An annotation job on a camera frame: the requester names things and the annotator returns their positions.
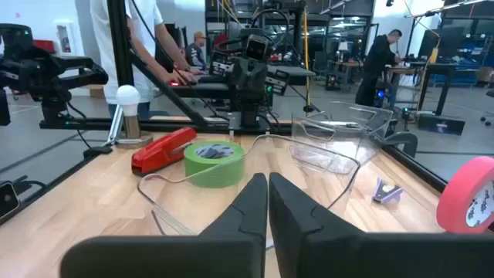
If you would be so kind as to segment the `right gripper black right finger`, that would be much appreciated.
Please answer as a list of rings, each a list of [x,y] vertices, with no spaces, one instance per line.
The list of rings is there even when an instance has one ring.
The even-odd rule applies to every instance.
[[[279,173],[269,221],[282,277],[493,278],[491,235],[365,232]]]

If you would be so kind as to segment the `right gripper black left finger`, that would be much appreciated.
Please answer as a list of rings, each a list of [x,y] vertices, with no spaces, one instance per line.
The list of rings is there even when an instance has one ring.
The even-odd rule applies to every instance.
[[[63,256],[61,277],[262,277],[268,185],[257,173],[196,236],[98,236]]]

